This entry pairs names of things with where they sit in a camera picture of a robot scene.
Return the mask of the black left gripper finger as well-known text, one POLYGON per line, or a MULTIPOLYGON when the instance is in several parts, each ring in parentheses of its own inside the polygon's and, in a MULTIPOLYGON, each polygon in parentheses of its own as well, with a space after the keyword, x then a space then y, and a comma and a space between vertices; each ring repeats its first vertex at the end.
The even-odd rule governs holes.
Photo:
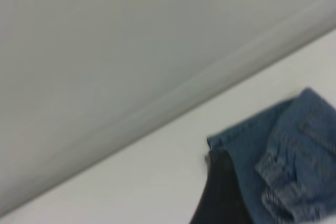
POLYGON ((224 150, 211 150, 207 163, 206 185, 191 223, 252 223, 230 155, 224 150))

